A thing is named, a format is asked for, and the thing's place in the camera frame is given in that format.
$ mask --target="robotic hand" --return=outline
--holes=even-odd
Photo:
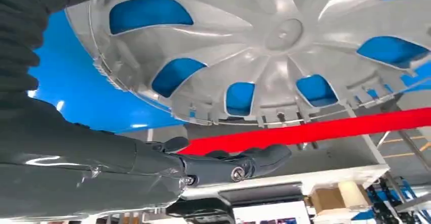
[[[82,219],[166,207],[187,185],[238,182],[285,163],[283,145],[237,156],[172,154],[175,146],[93,131],[29,98],[38,82],[27,72],[39,63],[33,49],[43,43],[49,14],[83,1],[0,0],[0,218]]]

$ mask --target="red strip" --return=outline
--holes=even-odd
[[[430,125],[431,107],[427,107],[196,139],[192,140],[190,146],[181,153],[204,155],[214,150],[240,152],[252,147],[264,148],[272,144],[299,144]]]

